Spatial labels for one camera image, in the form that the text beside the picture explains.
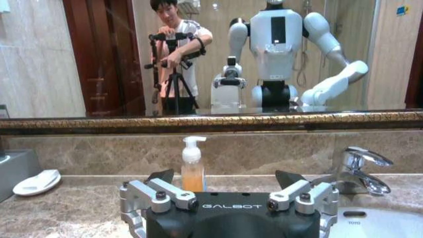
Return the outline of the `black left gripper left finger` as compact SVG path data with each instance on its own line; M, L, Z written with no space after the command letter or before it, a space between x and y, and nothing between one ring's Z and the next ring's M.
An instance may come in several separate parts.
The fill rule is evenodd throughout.
M173 184L174 170L154 172L141 180L127 180L119 188L121 218L127 223L130 234L135 238L147 237L146 212L163 214L177 206L193 212L199 207L195 193Z

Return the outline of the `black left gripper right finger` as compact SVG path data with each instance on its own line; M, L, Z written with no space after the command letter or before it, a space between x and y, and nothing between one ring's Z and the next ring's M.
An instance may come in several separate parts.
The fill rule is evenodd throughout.
M300 215L313 215L318 212L320 237L328 238L332 228L338 222L340 189L333 183L321 182L317 185L301 174L276 171L281 190L269 195L269 211L272 213L288 211L294 206Z

